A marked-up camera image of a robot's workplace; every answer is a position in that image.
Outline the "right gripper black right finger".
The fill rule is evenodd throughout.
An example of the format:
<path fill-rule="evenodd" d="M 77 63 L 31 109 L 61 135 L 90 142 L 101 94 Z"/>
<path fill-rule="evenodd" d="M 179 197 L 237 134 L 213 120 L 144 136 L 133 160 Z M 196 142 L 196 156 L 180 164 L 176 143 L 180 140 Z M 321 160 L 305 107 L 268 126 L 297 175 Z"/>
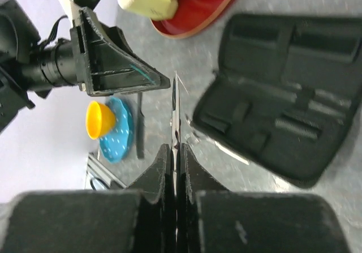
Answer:
<path fill-rule="evenodd" d="M 187 252 L 360 252 L 361 162 L 338 156 L 319 184 L 300 190 L 262 170 L 242 192 L 222 186 L 183 146 Z"/>

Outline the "black zip tool case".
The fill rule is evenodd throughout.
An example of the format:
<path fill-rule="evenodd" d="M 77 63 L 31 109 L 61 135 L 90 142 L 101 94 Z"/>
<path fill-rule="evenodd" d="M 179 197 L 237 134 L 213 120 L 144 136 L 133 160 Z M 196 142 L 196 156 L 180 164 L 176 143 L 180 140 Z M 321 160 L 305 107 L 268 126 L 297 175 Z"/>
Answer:
<path fill-rule="evenodd" d="M 233 15 L 197 131 L 300 188 L 313 187 L 361 104 L 361 19 Z"/>

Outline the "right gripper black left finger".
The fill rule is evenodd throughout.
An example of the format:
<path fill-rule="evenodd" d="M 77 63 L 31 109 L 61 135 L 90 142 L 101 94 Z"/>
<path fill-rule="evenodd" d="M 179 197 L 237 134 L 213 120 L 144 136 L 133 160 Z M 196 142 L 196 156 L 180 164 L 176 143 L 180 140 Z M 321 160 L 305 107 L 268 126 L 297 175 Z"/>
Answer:
<path fill-rule="evenodd" d="M 167 200 L 170 148 L 118 190 L 34 191 L 15 197 L 1 216 L 2 252 L 173 252 Z"/>

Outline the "silver hair scissors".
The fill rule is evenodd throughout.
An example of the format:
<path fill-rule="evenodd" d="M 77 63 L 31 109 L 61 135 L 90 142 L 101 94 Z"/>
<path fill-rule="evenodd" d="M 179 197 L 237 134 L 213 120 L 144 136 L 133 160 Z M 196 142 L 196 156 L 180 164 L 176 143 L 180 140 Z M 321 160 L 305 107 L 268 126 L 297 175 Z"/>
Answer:
<path fill-rule="evenodd" d="M 182 166 L 181 166 L 181 135 L 180 135 L 180 93 L 179 93 L 179 76 L 178 73 L 174 72 L 172 94 L 172 111 L 171 111 L 171 177 L 173 185 L 173 194 L 175 202 L 175 237 L 178 239 L 180 234 L 180 223 L 181 223 L 181 212 L 179 211 L 179 201 L 181 198 L 182 190 Z"/>

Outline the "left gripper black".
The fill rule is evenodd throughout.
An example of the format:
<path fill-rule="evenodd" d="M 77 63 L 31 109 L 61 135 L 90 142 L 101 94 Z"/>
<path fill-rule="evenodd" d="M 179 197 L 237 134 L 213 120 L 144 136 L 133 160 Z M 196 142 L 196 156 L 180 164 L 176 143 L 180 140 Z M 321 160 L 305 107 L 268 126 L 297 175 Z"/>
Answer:
<path fill-rule="evenodd" d="M 78 11 L 71 41 L 39 32 L 16 0 L 1 0 L 1 130 L 23 108 L 33 109 L 34 92 L 47 98 L 53 88 L 77 83 L 88 96 L 133 94 L 170 88 L 170 79 L 140 59 L 120 28 L 102 24 L 89 8 Z"/>

